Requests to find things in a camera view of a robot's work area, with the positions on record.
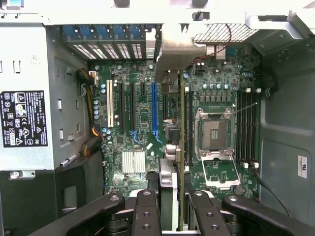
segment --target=gray metal panel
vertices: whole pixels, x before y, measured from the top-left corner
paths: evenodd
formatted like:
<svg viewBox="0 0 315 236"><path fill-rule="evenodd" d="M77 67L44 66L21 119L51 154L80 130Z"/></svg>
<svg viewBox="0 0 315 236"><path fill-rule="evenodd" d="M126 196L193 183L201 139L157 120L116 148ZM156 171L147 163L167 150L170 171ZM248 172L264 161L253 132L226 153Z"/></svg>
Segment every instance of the gray metal panel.
<svg viewBox="0 0 315 236"><path fill-rule="evenodd" d="M1 35L0 60L3 72L0 73L0 91L44 90L48 146L4 148L0 135L0 170L51 170L54 163L46 30L42 24L29 24L28 27L12 25L1 27ZM14 73L13 60L21 61L20 74Z"/></svg>
<svg viewBox="0 0 315 236"><path fill-rule="evenodd" d="M81 144L89 137L86 102L85 98L78 97L80 88L75 78L75 71L86 65L61 43L60 33L54 29L47 29L47 52L54 168L56 168L66 158L75 155ZM71 70L72 75L66 73L68 69ZM58 99L62 100L61 110L58 109ZM60 140L60 129L63 129L63 140ZM75 138L69 141L68 136L71 134Z"/></svg>
<svg viewBox="0 0 315 236"><path fill-rule="evenodd" d="M261 103L261 175L293 211L315 226L315 54L310 41L263 59L279 90ZM307 178L298 176L298 156L307 158ZM265 189L262 202L284 212Z"/></svg>

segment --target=red wire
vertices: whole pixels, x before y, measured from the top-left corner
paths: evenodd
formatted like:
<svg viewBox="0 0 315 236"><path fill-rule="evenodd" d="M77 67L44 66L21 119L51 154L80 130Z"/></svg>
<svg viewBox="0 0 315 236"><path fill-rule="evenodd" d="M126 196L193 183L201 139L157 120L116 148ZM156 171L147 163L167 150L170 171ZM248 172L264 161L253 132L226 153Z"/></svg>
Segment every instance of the red wire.
<svg viewBox="0 0 315 236"><path fill-rule="evenodd" d="M227 47L227 46L229 45L229 43L231 42L231 39L232 39L232 31L231 31L231 28L230 28L230 26L229 26L228 24L225 24L225 26L227 27L227 29L228 29L228 31L229 31L229 33L230 33L230 37L229 37L229 39L228 39L227 44L225 44L225 45L223 46L223 48L220 49L220 50L218 50L217 52L214 52L214 53L211 53L211 54L209 54L209 55L201 56L201 57L199 57L199 58L196 58L195 60L193 60L193 61L191 62L191 65L194 64L196 61L199 61L200 59L204 59L204 58L206 58L206 57L209 57L209 56L212 56L212 55L216 55L217 53L222 52L224 49L226 49L226 47Z"/></svg>

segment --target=blue pcie slot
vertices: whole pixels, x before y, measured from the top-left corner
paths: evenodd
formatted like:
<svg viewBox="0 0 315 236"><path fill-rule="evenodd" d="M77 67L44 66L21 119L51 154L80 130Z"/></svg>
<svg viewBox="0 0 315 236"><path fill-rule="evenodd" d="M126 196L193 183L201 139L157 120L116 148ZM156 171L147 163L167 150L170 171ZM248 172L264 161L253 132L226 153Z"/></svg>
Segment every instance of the blue pcie slot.
<svg viewBox="0 0 315 236"><path fill-rule="evenodd" d="M158 92L156 82L151 83L152 92L152 134L155 136L159 143L162 143L159 139L158 132Z"/></svg>

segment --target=metal mesh grille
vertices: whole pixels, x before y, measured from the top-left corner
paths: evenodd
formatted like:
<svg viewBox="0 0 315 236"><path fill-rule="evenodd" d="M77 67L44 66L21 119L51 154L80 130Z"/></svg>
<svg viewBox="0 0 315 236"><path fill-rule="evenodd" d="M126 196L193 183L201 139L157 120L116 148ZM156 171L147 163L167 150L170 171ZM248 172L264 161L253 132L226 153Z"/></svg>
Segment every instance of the metal mesh grille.
<svg viewBox="0 0 315 236"><path fill-rule="evenodd" d="M250 29L244 24L228 24L231 29L230 42L243 42L258 29ZM197 34L195 39L196 43L208 43L208 42L228 42L230 38L230 32L226 24L209 24L207 25L207 32Z"/></svg>
<svg viewBox="0 0 315 236"><path fill-rule="evenodd" d="M102 52L102 50L96 44L88 44L89 48L93 50L101 59L107 59L108 57Z"/></svg>
<svg viewBox="0 0 315 236"><path fill-rule="evenodd" d="M78 50L80 53L82 53L84 56L86 56L88 59L96 59L96 57L90 53L85 47L83 47L82 45L80 44L74 44L73 45L74 48L76 50Z"/></svg>
<svg viewBox="0 0 315 236"><path fill-rule="evenodd" d="M117 44L117 47L121 54L123 55L124 59L130 59L128 48L125 44Z"/></svg>
<svg viewBox="0 0 315 236"><path fill-rule="evenodd" d="M132 49L136 59L142 59L141 46L139 43L133 44Z"/></svg>
<svg viewBox="0 0 315 236"><path fill-rule="evenodd" d="M107 53L112 57L112 59L119 59L119 56L115 52L114 48L110 44L103 44L104 49L107 51Z"/></svg>

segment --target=pcie slot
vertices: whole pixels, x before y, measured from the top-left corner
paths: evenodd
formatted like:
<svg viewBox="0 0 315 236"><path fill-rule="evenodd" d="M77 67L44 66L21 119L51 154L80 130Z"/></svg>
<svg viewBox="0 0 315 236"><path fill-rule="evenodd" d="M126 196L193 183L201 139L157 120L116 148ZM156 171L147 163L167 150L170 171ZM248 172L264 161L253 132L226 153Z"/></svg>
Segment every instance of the pcie slot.
<svg viewBox="0 0 315 236"><path fill-rule="evenodd" d="M163 120L167 119L167 95L163 94Z"/></svg>
<svg viewBox="0 0 315 236"><path fill-rule="evenodd" d="M162 143L159 140L158 132L158 89L156 82L151 83L151 93L152 93L152 134L155 136L156 140L159 143Z"/></svg>
<svg viewBox="0 0 315 236"><path fill-rule="evenodd" d="M114 127L114 81L107 80L107 124Z"/></svg>
<svg viewBox="0 0 315 236"><path fill-rule="evenodd" d="M122 131L126 128L126 119L125 119L125 91L122 83L118 84L119 88L119 99L120 99L120 128Z"/></svg>
<svg viewBox="0 0 315 236"><path fill-rule="evenodd" d="M136 143L140 144L137 139L137 131L136 131L136 114L135 114L135 90L134 84L129 84L129 91L130 91L130 134L133 136L133 139Z"/></svg>

